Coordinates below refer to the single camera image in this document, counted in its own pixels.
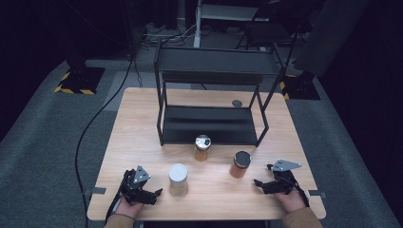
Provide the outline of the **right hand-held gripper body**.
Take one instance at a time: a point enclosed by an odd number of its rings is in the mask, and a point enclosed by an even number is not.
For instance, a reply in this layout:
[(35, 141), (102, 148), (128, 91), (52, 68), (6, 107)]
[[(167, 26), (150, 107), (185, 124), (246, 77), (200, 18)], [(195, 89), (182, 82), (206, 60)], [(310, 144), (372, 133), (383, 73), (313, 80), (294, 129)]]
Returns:
[(267, 183), (266, 194), (285, 193), (288, 194), (296, 185), (292, 169), (300, 168), (301, 164), (286, 160), (277, 160), (273, 167), (274, 181)]

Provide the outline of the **white metal stand frame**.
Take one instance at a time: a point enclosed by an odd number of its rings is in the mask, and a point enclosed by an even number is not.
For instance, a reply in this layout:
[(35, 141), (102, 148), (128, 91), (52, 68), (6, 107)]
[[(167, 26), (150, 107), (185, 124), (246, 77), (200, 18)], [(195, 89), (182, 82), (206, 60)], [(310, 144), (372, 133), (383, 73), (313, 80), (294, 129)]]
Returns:
[(198, 0), (195, 12), (196, 31), (193, 47), (198, 48), (201, 45), (202, 19), (247, 22), (253, 19), (257, 11), (258, 8), (211, 5)]

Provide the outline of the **black metal shelf rack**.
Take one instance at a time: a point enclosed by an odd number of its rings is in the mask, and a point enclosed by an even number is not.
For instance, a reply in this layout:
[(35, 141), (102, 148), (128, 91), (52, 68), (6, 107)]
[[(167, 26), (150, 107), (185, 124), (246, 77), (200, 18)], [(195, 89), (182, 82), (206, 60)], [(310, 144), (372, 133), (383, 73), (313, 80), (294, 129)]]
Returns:
[[(288, 63), (278, 53), (278, 45), (268, 50), (166, 47), (157, 45), (154, 56), (156, 88), (159, 101), (157, 129), (160, 144), (194, 143), (207, 135), (214, 144), (258, 146), (269, 129), (265, 114), (275, 90), (265, 99), (259, 94), (265, 76), (274, 76), (275, 84), (285, 74)], [(166, 85), (200, 84), (251, 86), (249, 105), (216, 106), (220, 94), (200, 92), (207, 105), (171, 104)]]

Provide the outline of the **dark grey curtain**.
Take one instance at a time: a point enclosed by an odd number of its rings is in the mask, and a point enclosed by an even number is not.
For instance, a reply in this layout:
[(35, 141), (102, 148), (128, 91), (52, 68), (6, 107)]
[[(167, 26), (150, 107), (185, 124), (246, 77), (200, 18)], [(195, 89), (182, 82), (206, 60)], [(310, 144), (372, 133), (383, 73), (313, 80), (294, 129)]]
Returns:
[(322, 77), (368, 7), (370, 0), (326, 0), (294, 69), (300, 77)]

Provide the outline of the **white lid spice jar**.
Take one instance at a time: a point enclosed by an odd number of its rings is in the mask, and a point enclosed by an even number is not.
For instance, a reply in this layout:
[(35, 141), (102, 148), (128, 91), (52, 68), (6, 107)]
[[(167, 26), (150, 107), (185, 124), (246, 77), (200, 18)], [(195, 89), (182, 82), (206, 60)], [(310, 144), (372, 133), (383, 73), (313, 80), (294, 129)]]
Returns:
[(170, 194), (172, 196), (184, 196), (188, 192), (187, 168), (181, 163), (175, 163), (169, 168)]

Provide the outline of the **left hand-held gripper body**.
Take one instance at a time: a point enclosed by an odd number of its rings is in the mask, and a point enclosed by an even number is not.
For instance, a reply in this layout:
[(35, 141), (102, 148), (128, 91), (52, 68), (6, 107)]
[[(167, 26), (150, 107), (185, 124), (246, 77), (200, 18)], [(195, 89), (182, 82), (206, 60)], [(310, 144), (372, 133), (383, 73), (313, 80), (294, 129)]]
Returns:
[(144, 203), (145, 198), (157, 198), (154, 192), (144, 190), (144, 185), (150, 178), (141, 165), (136, 169), (126, 170), (119, 191), (128, 202)]

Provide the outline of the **black lid spice jar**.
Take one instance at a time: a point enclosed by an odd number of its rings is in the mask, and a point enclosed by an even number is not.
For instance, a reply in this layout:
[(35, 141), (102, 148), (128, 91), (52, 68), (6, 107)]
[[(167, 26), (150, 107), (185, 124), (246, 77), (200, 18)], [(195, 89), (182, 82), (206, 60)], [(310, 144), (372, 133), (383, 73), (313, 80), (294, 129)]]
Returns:
[(230, 166), (230, 175), (233, 178), (240, 179), (246, 173), (251, 163), (251, 155), (246, 151), (239, 151), (235, 154), (233, 162)]

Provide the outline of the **person's left hand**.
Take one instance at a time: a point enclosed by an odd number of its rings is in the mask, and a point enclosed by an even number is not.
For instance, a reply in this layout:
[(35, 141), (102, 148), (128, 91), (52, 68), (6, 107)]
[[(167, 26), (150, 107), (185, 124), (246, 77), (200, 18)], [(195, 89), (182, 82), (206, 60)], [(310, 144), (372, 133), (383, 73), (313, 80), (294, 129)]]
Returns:
[(119, 205), (116, 208), (115, 213), (123, 215), (131, 219), (135, 219), (140, 211), (143, 209), (144, 204), (139, 202), (128, 202), (124, 196), (120, 196)]

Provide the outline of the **black stand base striped tape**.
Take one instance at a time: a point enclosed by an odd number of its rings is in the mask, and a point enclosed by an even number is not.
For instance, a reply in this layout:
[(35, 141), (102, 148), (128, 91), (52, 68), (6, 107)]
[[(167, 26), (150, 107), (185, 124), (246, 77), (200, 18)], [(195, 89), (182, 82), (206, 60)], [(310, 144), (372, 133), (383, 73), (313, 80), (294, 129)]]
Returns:
[(303, 71), (298, 76), (286, 75), (280, 83), (280, 89), (285, 99), (319, 100), (319, 94), (313, 83), (315, 75)]
[(54, 91), (68, 94), (96, 94), (104, 72), (103, 67), (87, 67), (82, 70), (70, 68)]

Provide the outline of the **black folding chair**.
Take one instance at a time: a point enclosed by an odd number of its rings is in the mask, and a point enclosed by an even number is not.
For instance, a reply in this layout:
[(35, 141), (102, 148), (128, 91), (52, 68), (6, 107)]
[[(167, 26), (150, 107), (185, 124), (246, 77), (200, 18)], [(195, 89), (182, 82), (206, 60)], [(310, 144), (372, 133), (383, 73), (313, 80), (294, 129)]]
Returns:
[(265, 0), (246, 24), (236, 48), (265, 46), (269, 43), (291, 43), (310, 13), (306, 0)]

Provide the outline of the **silver lid spice jar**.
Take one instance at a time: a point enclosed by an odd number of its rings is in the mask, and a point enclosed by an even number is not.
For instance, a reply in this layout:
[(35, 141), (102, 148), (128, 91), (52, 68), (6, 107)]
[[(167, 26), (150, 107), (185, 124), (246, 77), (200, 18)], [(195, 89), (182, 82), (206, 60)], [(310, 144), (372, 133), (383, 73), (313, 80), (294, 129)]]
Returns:
[(207, 135), (200, 135), (195, 140), (194, 155), (198, 162), (207, 160), (211, 146), (211, 139)]

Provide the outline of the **person's right hand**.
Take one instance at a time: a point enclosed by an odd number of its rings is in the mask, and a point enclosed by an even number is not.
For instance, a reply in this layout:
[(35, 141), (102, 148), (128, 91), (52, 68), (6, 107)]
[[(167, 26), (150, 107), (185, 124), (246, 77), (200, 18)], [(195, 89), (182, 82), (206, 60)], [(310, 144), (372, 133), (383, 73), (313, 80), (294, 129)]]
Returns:
[(296, 189), (291, 190), (288, 194), (276, 193), (275, 198), (280, 202), (287, 213), (292, 213), (306, 207), (302, 196)]

